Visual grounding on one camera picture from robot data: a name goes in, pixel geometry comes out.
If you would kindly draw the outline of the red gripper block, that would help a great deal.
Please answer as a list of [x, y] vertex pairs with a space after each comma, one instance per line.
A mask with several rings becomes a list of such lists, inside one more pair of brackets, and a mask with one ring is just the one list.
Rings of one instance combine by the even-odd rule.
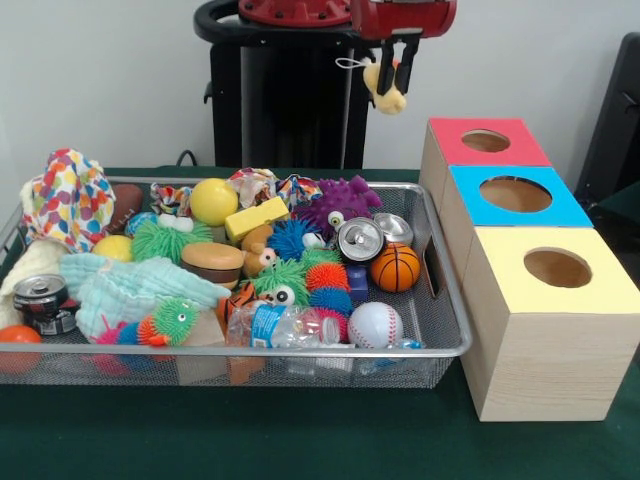
[[[366, 40], [385, 40], [379, 63], [376, 92], [384, 96], [395, 78], [393, 36], [419, 35], [432, 38], [444, 35], [456, 15], [456, 1], [367, 1], [350, 3], [353, 29]], [[402, 58], [397, 66], [397, 89], [406, 94], [409, 89], [414, 57], [420, 37], [407, 37]]]

